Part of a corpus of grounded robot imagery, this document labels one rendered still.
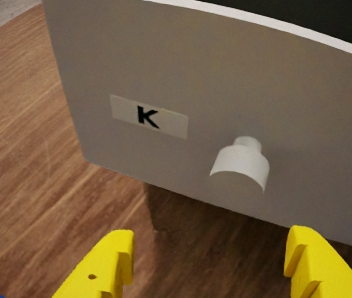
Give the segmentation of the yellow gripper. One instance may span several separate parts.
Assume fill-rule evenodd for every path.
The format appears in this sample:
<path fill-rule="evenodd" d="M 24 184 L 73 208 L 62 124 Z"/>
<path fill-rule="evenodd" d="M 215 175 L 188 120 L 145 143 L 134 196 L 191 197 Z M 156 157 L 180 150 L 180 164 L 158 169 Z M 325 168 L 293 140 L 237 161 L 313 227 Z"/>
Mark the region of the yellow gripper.
<path fill-rule="evenodd" d="M 106 235 L 74 269 L 52 298 L 122 298 L 133 284 L 135 235 Z M 352 298 L 352 270 L 316 231 L 292 226 L 284 276 L 292 277 L 291 298 Z"/>

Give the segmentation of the grey drawer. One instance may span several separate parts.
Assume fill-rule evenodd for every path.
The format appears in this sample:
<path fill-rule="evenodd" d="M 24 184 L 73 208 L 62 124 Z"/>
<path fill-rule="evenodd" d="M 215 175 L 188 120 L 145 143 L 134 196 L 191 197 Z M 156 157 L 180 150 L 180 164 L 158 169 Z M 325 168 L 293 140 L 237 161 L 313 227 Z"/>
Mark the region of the grey drawer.
<path fill-rule="evenodd" d="M 352 246 L 352 0 L 42 5 L 85 161 Z"/>

